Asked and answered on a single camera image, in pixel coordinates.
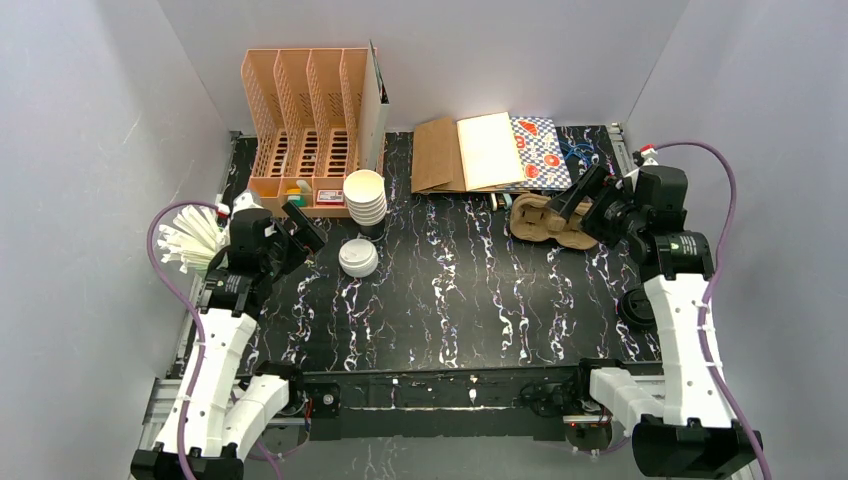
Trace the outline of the brown pulp cup carrier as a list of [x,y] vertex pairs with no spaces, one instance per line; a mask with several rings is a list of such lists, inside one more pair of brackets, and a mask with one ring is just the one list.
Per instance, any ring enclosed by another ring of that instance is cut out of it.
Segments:
[[591,207],[590,202],[581,202],[569,217],[562,217],[546,206],[549,200],[549,197],[533,193],[519,195],[510,209],[510,233],[520,240],[555,241],[562,247],[580,251],[590,250],[598,244],[580,227]]

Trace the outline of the blue checkered paper bag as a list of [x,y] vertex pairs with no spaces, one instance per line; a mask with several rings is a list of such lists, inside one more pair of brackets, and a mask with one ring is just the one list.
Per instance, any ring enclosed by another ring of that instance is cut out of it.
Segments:
[[456,122],[469,191],[564,191],[572,184],[554,121],[506,112]]

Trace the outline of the stack of white paper cups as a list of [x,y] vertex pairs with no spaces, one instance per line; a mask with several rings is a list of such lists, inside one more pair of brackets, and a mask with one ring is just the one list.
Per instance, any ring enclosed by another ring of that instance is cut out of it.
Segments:
[[343,195],[360,232],[370,240],[381,239],[388,210],[385,179],[373,170],[357,170],[344,179]]

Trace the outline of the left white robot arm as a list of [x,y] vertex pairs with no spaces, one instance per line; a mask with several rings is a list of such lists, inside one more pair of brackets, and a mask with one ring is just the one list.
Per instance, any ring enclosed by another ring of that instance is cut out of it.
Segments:
[[[161,220],[187,207],[211,222],[216,249],[197,301],[167,277],[154,253]],[[279,218],[251,200],[232,209],[207,202],[175,203],[151,220],[145,247],[160,280],[195,325],[195,340],[175,400],[151,447],[137,450],[135,479],[241,479],[244,461],[274,416],[303,391],[294,365],[266,361],[247,390],[231,398],[238,365],[273,284],[325,245],[323,233],[302,209],[286,202]]]

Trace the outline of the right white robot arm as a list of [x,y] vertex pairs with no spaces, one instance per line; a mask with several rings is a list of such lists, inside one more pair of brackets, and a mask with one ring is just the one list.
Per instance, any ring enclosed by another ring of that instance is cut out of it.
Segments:
[[628,177],[591,167],[549,208],[570,215],[591,206],[581,230],[612,247],[625,242],[637,264],[662,351],[664,397],[640,386],[616,360],[583,359],[573,390],[603,407],[631,440],[648,477],[729,479],[755,461],[761,435],[735,412],[721,380],[710,302],[717,279],[707,238],[685,227],[688,180],[677,168],[646,165]]

